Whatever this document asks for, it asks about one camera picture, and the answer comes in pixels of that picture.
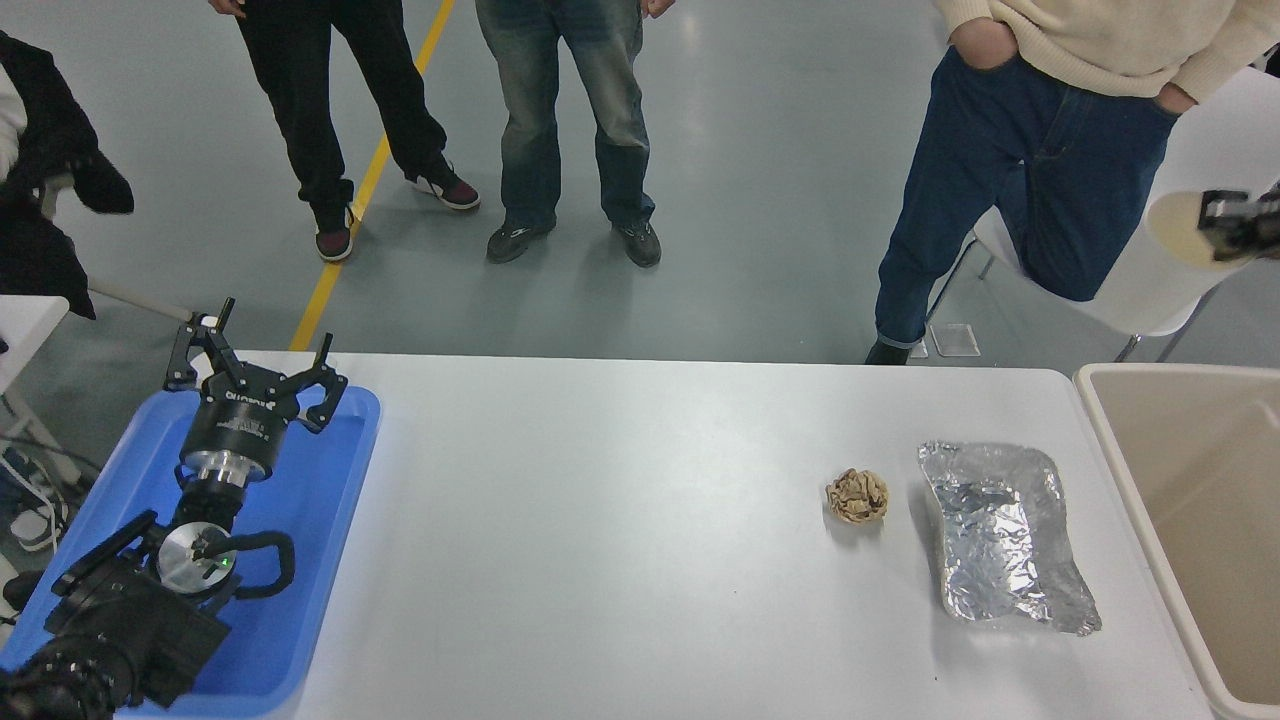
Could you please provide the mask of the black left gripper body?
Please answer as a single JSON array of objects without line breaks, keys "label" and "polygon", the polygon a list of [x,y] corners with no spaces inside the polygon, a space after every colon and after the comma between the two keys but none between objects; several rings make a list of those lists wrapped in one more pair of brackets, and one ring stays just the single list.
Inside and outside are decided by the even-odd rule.
[{"label": "black left gripper body", "polygon": [[279,372],[251,372],[242,380],[228,372],[201,384],[201,404],[180,462],[200,477],[224,473],[234,479],[268,479],[280,456],[298,404]]}]

